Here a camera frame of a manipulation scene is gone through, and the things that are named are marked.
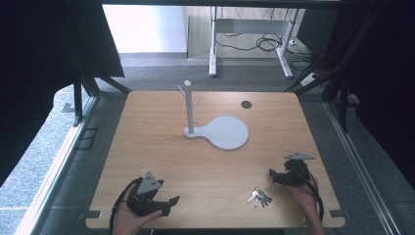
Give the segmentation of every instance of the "human hand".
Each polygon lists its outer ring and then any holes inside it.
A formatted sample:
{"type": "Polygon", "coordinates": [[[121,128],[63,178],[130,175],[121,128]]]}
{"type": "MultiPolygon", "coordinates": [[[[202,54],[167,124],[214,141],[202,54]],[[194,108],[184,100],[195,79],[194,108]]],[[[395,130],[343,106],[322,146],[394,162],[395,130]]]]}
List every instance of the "human hand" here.
{"type": "MultiPolygon", "coordinates": [[[[315,190],[318,192],[318,181],[313,176],[310,176],[309,183],[315,188],[315,190]]],[[[309,204],[315,204],[316,201],[314,199],[314,195],[311,192],[311,189],[306,185],[303,184],[299,187],[297,186],[289,186],[289,185],[282,185],[284,188],[286,188],[291,195],[293,196],[294,200],[296,200],[297,203],[299,203],[301,206],[306,206],[309,204]]]]}
{"type": "MultiPolygon", "coordinates": [[[[310,175],[309,183],[315,188],[318,192],[318,182],[317,179],[310,175]]],[[[293,196],[294,200],[300,204],[302,213],[305,217],[305,221],[307,224],[307,230],[309,235],[324,235],[324,227],[321,223],[316,199],[311,191],[311,189],[306,185],[302,185],[299,187],[296,186],[288,186],[283,185],[291,195],[293,196]]]]}
{"type": "Polygon", "coordinates": [[[135,184],[132,184],[129,187],[124,198],[122,199],[121,204],[119,204],[115,215],[113,235],[135,235],[146,223],[162,216],[162,211],[154,211],[143,217],[139,217],[131,211],[126,204],[126,201],[128,200],[134,186],[135,184]]]}

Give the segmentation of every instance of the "floor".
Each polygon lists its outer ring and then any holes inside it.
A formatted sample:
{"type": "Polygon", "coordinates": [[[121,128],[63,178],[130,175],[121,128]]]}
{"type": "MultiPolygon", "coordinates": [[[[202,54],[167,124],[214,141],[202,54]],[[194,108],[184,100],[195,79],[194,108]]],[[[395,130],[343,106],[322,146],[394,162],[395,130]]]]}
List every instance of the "floor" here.
{"type": "MultiPolygon", "coordinates": [[[[165,13],[180,14],[183,9],[175,9],[176,11],[167,11],[166,9],[151,8],[151,11],[157,11],[159,16],[165,16],[165,13]]],[[[243,16],[244,13],[251,14],[250,16],[261,17],[265,14],[265,10],[261,9],[261,12],[253,13],[249,9],[228,9],[229,14],[234,14],[232,17],[239,15],[243,16]]],[[[182,11],[183,14],[188,14],[190,18],[193,18],[199,12],[199,15],[203,16],[200,19],[189,21],[189,35],[186,35],[186,30],[183,30],[181,35],[176,35],[171,40],[166,40],[165,34],[159,34],[159,38],[150,40],[150,42],[157,42],[157,45],[164,45],[164,47],[147,47],[152,48],[150,50],[143,50],[138,47],[132,46],[122,47],[127,43],[122,42],[123,37],[117,37],[118,33],[115,32],[116,26],[111,21],[110,16],[111,9],[106,9],[108,13],[108,20],[113,36],[115,38],[115,44],[119,50],[121,63],[127,71],[126,75],[131,79],[118,79],[119,82],[126,86],[135,89],[170,89],[168,87],[162,87],[165,83],[150,82],[146,79],[143,81],[134,81],[133,77],[136,76],[137,70],[143,69],[143,73],[151,74],[152,68],[160,71],[161,68],[165,68],[166,72],[171,68],[192,68],[198,71],[198,68],[204,68],[208,63],[208,46],[209,37],[202,37],[200,28],[206,28],[205,26],[195,26],[198,23],[209,24],[209,8],[201,9],[188,9],[188,11],[182,11]]],[[[278,13],[278,19],[285,16],[285,9],[276,10],[278,13]]],[[[173,29],[175,33],[181,31],[180,28],[186,28],[186,24],[180,23],[178,15],[174,16],[177,21],[175,26],[178,27],[164,27],[162,31],[166,31],[167,28],[173,29]]],[[[134,37],[133,30],[127,30],[132,33],[130,39],[134,37]]],[[[251,37],[237,39],[237,47],[249,47],[253,43],[251,37]]],[[[297,44],[296,46],[290,46],[289,49],[298,52],[309,53],[303,45],[297,44]]],[[[275,60],[274,52],[264,52],[261,50],[252,50],[251,53],[241,52],[240,50],[231,50],[229,48],[218,48],[219,58],[218,65],[220,66],[220,72],[227,74],[227,72],[240,72],[238,78],[244,82],[248,82],[249,78],[244,73],[245,67],[252,68],[271,68],[273,66],[278,67],[278,60],[275,60]]],[[[295,62],[292,64],[295,68],[303,68],[306,66],[306,62],[295,62]]],[[[182,71],[177,72],[177,76],[183,74],[182,71]]],[[[206,74],[197,73],[201,78],[205,78],[204,82],[211,82],[212,78],[208,77],[208,71],[206,74]]],[[[276,79],[282,81],[282,85],[290,84],[292,81],[287,80],[282,74],[275,74],[276,79]]],[[[125,100],[125,95],[118,92],[116,89],[108,85],[107,83],[97,79],[101,89],[103,90],[102,97],[98,100],[91,100],[83,92],[83,106],[85,112],[91,110],[90,115],[87,116],[88,123],[85,123],[85,129],[93,126],[91,123],[98,122],[97,125],[105,125],[103,122],[115,124],[113,129],[116,127],[116,119],[119,113],[122,111],[122,104],[125,100]],[[112,106],[115,109],[113,116],[108,116],[102,113],[101,107],[112,106]]],[[[226,83],[226,79],[220,77],[216,81],[220,86],[217,89],[238,89],[235,88],[237,85],[232,83],[226,83]]],[[[257,89],[266,89],[266,82],[263,81],[261,87],[257,89]]],[[[328,234],[415,234],[412,222],[415,219],[415,193],[410,186],[405,183],[402,176],[399,174],[398,169],[394,166],[389,157],[383,152],[382,148],[376,143],[373,137],[365,131],[364,126],[361,125],[358,118],[353,112],[353,107],[347,112],[347,124],[349,126],[349,133],[343,133],[341,129],[337,128],[332,117],[336,115],[336,102],[333,104],[325,104],[318,99],[318,94],[321,90],[316,89],[310,93],[304,94],[300,97],[301,105],[306,115],[307,121],[310,125],[310,129],[313,133],[320,154],[328,156],[325,159],[325,165],[328,168],[332,184],[337,192],[337,196],[344,208],[343,216],[346,217],[347,224],[345,228],[340,229],[329,229],[328,234]]],[[[90,170],[85,167],[85,164],[80,163],[94,163],[101,165],[105,162],[104,159],[100,159],[100,162],[95,163],[91,158],[85,158],[85,155],[89,154],[79,153],[79,147],[77,146],[78,154],[76,157],[71,157],[68,152],[68,140],[76,136],[82,141],[80,143],[85,144],[86,140],[90,139],[87,132],[81,128],[73,127],[73,96],[72,88],[67,87],[59,91],[55,96],[55,107],[51,112],[51,115],[46,120],[44,126],[39,131],[35,140],[23,156],[22,161],[16,167],[14,172],[10,175],[6,183],[0,188],[0,231],[2,234],[14,234],[17,229],[21,229],[23,234],[29,233],[25,228],[32,227],[34,234],[53,234],[56,231],[52,225],[46,224],[44,216],[56,216],[59,217],[60,213],[65,213],[68,209],[68,205],[76,205],[76,194],[78,191],[71,190],[83,190],[79,185],[76,187],[69,186],[70,183],[79,179],[79,175],[85,180],[87,177],[98,177],[99,169],[90,170]],[[66,176],[66,178],[55,178],[54,174],[57,172],[53,170],[53,165],[56,164],[60,154],[67,154],[69,163],[74,167],[63,167],[60,172],[66,176]],[[57,192],[57,190],[45,190],[44,186],[56,186],[62,192],[71,192],[71,194],[63,195],[64,193],[57,192]],[[48,202],[44,200],[48,196],[52,196],[48,202]],[[73,196],[73,199],[67,203],[61,203],[66,197],[73,196]],[[42,208],[45,207],[43,214],[39,214],[39,211],[34,211],[33,207],[42,208]],[[31,218],[41,219],[39,224],[34,221],[30,221],[31,218]],[[21,225],[21,221],[30,221],[21,225]]],[[[104,135],[111,136],[112,133],[109,131],[105,132],[104,135]]],[[[111,138],[105,138],[101,143],[103,146],[109,148],[111,145],[111,138]]],[[[97,155],[105,155],[106,149],[94,150],[99,151],[97,155]]],[[[74,211],[67,216],[73,218],[78,226],[82,226],[82,221],[87,214],[82,213],[86,206],[74,207],[74,211]]],[[[62,234],[70,234],[72,228],[60,227],[62,234]]],[[[301,234],[303,229],[284,229],[285,234],[301,234]]],[[[89,231],[90,234],[103,234],[103,231],[89,231]]]]}

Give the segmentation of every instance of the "white desk legs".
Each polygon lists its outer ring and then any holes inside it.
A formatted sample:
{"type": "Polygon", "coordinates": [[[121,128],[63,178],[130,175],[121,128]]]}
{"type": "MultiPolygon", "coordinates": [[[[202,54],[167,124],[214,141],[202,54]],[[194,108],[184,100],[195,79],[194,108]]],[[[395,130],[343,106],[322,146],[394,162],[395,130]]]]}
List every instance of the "white desk legs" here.
{"type": "Polygon", "coordinates": [[[210,55],[208,61],[208,75],[216,75],[216,11],[217,7],[213,8],[212,19],[211,19],[211,44],[210,44],[210,55]]]}
{"type": "Polygon", "coordinates": [[[289,21],[286,20],[246,20],[246,19],[218,19],[216,16],[217,7],[213,8],[211,19],[211,45],[209,55],[210,76],[216,75],[216,34],[218,32],[229,33],[254,33],[254,34],[284,34],[283,45],[277,48],[277,55],[287,78],[293,77],[290,67],[284,57],[288,41],[296,24],[299,9],[294,9],[289,21]]]}
{"type": "Polygon", "coordinates": [[[299,13],[299,9],[294,9],[293,13],[291,14],[290,22],[287,27],[287,31],[284,34],[283,45],[281,48],[277,48],[277,55],[280,59],[281,66],[283,67],[284,74],[287,78],[292,78],[293,73],[291,72],[290,66],[287,63],[287,59],[285,58],[284,54],[287,49],[288,41],[290,40],[291,33],[293,32],[294,25],[296,24],[297,14],[299,13]]]}

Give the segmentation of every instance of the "vertical pole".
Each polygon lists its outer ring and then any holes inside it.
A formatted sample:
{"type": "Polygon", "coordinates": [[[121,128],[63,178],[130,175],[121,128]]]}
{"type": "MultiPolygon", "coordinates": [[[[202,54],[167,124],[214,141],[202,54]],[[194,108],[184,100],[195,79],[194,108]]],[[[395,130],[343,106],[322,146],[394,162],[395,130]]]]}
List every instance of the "vertical pole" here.
{"type": "Polygon", "coordinates": [[[217,20],[216,12],[217,12],[217,7],[213,7],[213,15],[211,19],[210,54],[209,54],[209,60],[208,60],[208,75],[209,76],[216,76],[216,20],[217,20]]]}
{"type": "Polygon", "coordinates": [[[77,76],[73,82],[73,101],[75,107],[75,122],[73,126],[78,126],[82,121],[82,84],[80,77],[77,76]]]}
{"type": "Polygon", "coordinates": [[[287,49],[288,42],[290,41],[291,33],[293,32],[294,26],[296,25],[296,18],[297,18],[298,13],[299,13],[299,9],[293,9],[293,13],[291,14],[286,33],[284,35],[283,45],[281,46],[281,56],[284,56],[285,51],[287,49]]]}
{"type": "Polygon", "coordinates": [[[339,106],[339,125],[344,132],[347,132],[346,113],[348,105],[348,84],[346,77],[343,77],[342,88],[340,90],[340,106],[339,106]]]}
{"type": "Polygon", "coordinates": [[[189,128],[189,134],[193,134],[193,107],[192,107],[192,83],[189,80],[184,81],[184,94],[186,97],[186,110],[187,110],[187,125],[189,128]]]}
{"type": "Polygon", "coordinates": [[[210,45],[210,53],[216,56],[216,16],[217,7],[213,8],[213,16],[211,20],[211,45],[210,45]]]}

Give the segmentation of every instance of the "wooden tabletop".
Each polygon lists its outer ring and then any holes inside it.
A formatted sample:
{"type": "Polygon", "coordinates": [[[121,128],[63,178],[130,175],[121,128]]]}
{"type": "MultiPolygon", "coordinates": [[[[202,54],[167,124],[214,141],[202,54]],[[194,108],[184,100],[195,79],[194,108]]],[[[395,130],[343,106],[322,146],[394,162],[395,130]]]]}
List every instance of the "wooden tabletop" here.
{"type": "Polygon", "coordinates": [[[201,101],[194,120],[201,125],[223,115],[240,118],[249,128],[247,143],[225,152],[205,139],[187,139],[185,99],[179,91],[134,91],[128,95],[91,211],[90,228],[109,227],[112,206],[126,185],[150,171],[164,185],[155,200],[180,196],[168,217],[149,228],[270,228],[305,227],[299,206],[272,182],[268,169],[284,172],[284,156],[295,152],[315,157],[305,161],[318,179],[324,203],[323,225],[341,227],[343,217],[331,217],[340,206],[293,93],[193,92],[201,101]],[[252,103],[250,109],[241,106],[252,103]],[[247,204],[254,187],[273,199],[269,207],[247,204]]]}

